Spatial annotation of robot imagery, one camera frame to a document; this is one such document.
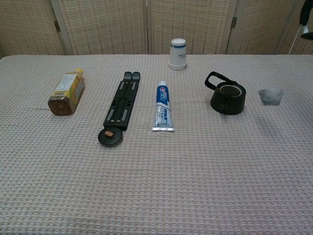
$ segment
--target blue stripe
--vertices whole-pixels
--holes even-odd
[[[171,47],[174,47],[174,48],[183,48],[183,47],[185,47],[186,46],[186,44],[185,45],[182,45],[182,46],[173,46],[173,45],[171,45]]]

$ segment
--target yellow bottle cap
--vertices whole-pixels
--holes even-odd
[[[84,71],[83,71],[81,68],[76,68],[75,71],[76,71],[76,72],[79,72],[79,73],[82,74],[82,75],[83,75],[83,73],[84,73]]]

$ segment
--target black object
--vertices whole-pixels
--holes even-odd
[[[112,133],[112,137],[110,138],[108,135],[106,135],[106,132]],[[98,135],[99,142],[109,147],[118,144],[122,140],[122,138],[123,132],[121,131],[121,129],[114,126],[105,127],[102,131],[100,131]]]
[[[127,130],[139,82],[140,82],[139,72],[131,73],[128,71],[124,73],[124,79],[123,81],[120,82],[117,88],[117,91],[109,108],[106,119],[103,122],[103,126],[105,127],[105,129],[109,127],[116,127],[119,130],[121,130],[121,135],[123,135],[122,131]],[[111,145],[112,139],[119,141],[122,139],[122,138],[108,138],[107,136],[106,138],[103,138],[100,135],[102,132],[104,134],[105,129],[102,130],[98,135],[100,143],[104,145]]]
[[[216,87],[209,82],[211,76],[218,77],[225,82]],[[243,86],[214,71],[206,78],[205,85],[214,90],[211,106],[215,111],[227,115],[236,115],[243,111],[246,99],[246,90]]]
[[[306,28],[306,33],[303,33],[301,35],[301,38],[309,39],[309,40],[313,40],[313,33],[308,32],[306,25],[309,21],[310,12],[311,12],[312,7],[313,7],[313,0],[306,0],[302,6],[301,13],[300,13],[300,19],[299,19],[300,26]]]

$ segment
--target carrying handle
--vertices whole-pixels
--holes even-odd
[[[228,82],[230,85],[234,85],[234,84],[237,84],[237,82],[235,82],[235,81],[232,81],[232,80],[230,80],[229,78],[227,78],[227,77],[225,77],[224,75],[221,75],[221,74],[219,74],[218,72],[211,72],[209,75],[208,75],[208,77],[206,78],[206,80],[205,80],[205,85],[208,87],[208,88],[210,88],[210,89],[212,89],[212,90],[216,90],[216,86],[214,86],[212,83],[210,83],[209,82],[209,78],[211,77],[211,76],[215,76],[215,77],[218,77],[219,79],[221,79],[221,80],[223,80],[223,81],[225,81],[225,82]]]

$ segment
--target hinge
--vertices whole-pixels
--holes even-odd
[[[237,23],[237,17],[233,17],[233,20],[231,22],[231,28],[235,28]]]
[[[55,21],[54,22],[55,28],[57,29],[57,32],[61,32],[60,26],[59,26],[59,22]]]

